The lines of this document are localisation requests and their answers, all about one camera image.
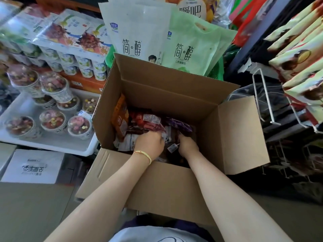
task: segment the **light green package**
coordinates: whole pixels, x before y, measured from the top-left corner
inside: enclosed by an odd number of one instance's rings
[[[236,31],[174,10],[162,65],[192,74],[208,75],[235,35]]]

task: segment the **hand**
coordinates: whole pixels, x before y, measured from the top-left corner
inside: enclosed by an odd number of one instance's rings
[[[164,150],[165,142],[161,132],[147,132],[140,135],[135,143],[135,151],[147,153],[151,160],[155,160]]]
[[[180,155],[184,158],[188,159],[191,154],[199,152],[199,147],[197,146],[196,142],[190,137],[185,137],[183,134],[179,135],[180,139],[180,148],[179,152]]]

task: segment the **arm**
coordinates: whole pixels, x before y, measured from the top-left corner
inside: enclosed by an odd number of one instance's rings
[[[179,152],[194,172],[226,242],[292,241],[254,199],[199,152],[191,138],[180,135],[180,141]]]
[[[135,150],[152,160],[164,149],[161,133],[148,132],[136,140]],[[106,242],[135,184],[149,166],[149,159],[134,153],[130,159],[87,197],[45,240],[45,242]]]

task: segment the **open cardboard box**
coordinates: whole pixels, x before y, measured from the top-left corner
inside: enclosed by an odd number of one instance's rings
[[[239,86],[115,54],[93,118],[99,151],[77,198],[86,198],[130,155],[113,151],[111,117],[121,92],[128,105],[152,109],[196,126],[202,154],[225,174],[269,162],[254,97],[221,102]],[[214,225],[189,168],[153,162],[131,192],[126,207]]]

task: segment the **purple snack bag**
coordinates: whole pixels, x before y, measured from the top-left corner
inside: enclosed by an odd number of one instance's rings
[[[165,121],[168,125],[170,125],[171,127],[174,127],[175,129],[178,129],[180,131],[193,132],[192,127],[184,122],[181,122],[181,121],[175,120],[173,118],[169,118],[169,117],[166,117]]]

